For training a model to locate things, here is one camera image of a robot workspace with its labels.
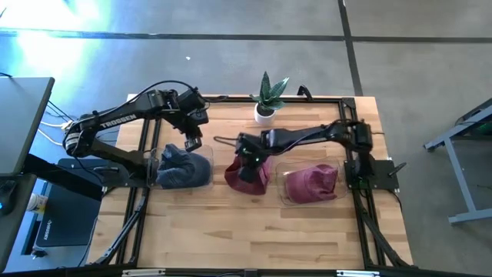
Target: potted plant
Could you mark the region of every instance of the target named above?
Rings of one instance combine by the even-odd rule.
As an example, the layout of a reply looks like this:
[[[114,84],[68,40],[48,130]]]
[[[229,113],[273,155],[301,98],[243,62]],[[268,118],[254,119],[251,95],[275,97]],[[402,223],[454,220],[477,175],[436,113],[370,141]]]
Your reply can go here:
[[[261,80],[260,95],[249,95],[256,102],[254,120],[260,125],[270,125],[277,110],[284,107],[285,103],[280,100],[280,96],[284,93],[288,81],[287,77],[272,87],[268,73],[265,72]]]

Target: green leaves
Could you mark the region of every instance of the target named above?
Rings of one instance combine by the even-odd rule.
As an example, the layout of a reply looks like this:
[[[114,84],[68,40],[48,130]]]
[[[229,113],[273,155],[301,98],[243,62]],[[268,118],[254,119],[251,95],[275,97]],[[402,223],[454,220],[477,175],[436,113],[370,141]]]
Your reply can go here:
[[[260,96],[249,95],[249,97],[265,109],[278,110],[285,105],[281,101],[280,96],[284,93],[288,81],[289,78],[287,77],[271,87],[268,73],[264,72],[263,79],[261,80]]]

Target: white pot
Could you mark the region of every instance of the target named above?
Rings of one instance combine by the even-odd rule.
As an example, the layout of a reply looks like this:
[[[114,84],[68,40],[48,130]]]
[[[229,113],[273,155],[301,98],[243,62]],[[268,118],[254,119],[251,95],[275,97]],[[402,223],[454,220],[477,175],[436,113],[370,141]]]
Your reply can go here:
[[[254,107],[254,120],[256,120],[259,125],[271,125],[274,122],[276,114],[277,111],[274,111],[274,113],[269,116],[263,116],[258,113],[258,103],[256,103],[256,106]]]

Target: black desk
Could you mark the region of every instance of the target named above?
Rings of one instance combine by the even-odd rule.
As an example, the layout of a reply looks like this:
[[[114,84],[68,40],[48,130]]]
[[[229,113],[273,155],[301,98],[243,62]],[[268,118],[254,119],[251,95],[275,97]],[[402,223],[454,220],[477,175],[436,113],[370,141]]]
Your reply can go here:
[[[0,219],[0,272],[5,269],[36,178],[101,200],[101,186],[29,154],[48,104],[53,78],[0,77],[0,176],[23,174],[14,211]]]

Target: gray metal stand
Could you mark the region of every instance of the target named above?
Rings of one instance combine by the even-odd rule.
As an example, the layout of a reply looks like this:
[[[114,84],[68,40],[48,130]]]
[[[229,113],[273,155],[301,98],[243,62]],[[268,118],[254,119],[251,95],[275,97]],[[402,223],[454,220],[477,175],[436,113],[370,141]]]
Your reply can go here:
[[[477,208],[475,207],[474,200],[472,199],[470,190],[468,189],[467,180],[465,179],[463,174],[463,168],[460,165],[460,161],[458,160],[452,142],[452,138],[454,136],[463,135],[477,125],[483,124],[483,122],[487,120],[487,118],[491,115],[492,105],[478,112],[476,115],[471,116],[466,121],[454,126],[449,131],[445,132],[442,135],[439,135],[436,139],[424,145],[424,148],[426,148],[426,150],[428,150],[429,152],[432,152],[433,150],[435,150],[435,148],[439,146],[446,146],[447,154],[449,155],[449,159],[453,166],[454,174],[456,175],[458,183],[460,184],[461,193],[463,193],[468,212],[449,217],[449,222],[451,224],[492,218],[492,209],[477,210]]]

